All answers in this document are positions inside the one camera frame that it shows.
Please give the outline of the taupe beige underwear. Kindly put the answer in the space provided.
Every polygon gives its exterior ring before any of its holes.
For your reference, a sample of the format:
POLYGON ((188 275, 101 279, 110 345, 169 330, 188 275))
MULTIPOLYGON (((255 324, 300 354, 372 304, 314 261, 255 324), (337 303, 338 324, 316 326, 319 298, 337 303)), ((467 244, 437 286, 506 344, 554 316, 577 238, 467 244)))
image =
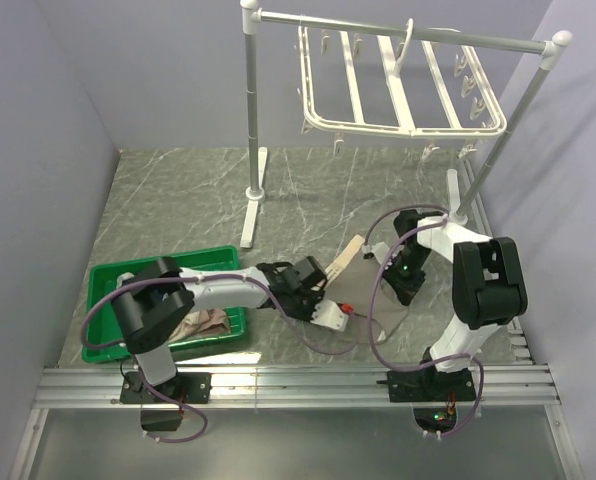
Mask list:
MULTIPOLYGON (((354 317, 349 319, 344 332, 336 336, 345 342, 368 344, 366 314, 369 298, 380 263, 374 258, 364 259, 364 238, 355 235, 342 252, 325 268, 328 279, 325 297, 352 307, 354 317)), ((381 280, 374 299, 372 335, 377 345, 385 343, 405 320, 409 308, 403 306, 393 289, 381 280)))

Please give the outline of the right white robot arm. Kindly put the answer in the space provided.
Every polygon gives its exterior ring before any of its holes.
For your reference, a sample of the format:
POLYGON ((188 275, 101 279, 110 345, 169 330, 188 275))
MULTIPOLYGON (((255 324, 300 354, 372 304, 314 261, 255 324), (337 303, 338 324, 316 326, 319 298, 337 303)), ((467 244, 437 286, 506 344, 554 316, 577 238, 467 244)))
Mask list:
POLYGON ((425 352, 425 363, 438 363, 419 374, 420 391, 438 400, 454 378, 467 369, 486 340, 525 313, 528 296, 516 243, 489 237, 448 221, 439 211, 401 211, 393 221, 406 236, 383 279, 399 302, 408 306, 424 284, 424 264, 431 253, 452 265, 453 317, 441 337, 425 352))

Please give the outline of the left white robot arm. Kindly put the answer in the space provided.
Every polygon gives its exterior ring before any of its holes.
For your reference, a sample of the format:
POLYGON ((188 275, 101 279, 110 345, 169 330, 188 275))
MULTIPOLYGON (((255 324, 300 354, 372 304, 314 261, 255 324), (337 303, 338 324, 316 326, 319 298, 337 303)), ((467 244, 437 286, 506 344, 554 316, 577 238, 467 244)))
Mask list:
POLYGON ((156 401, 180 388, 167 341, 191 312, 274 308, 318 326, 337 325, 340 309, 325 297, 327 276, 314 257, 295 264, 259 263, 242 270, 206 272, 181 268, 163 257, 117 288, 110 298, 126 348, 156 401))

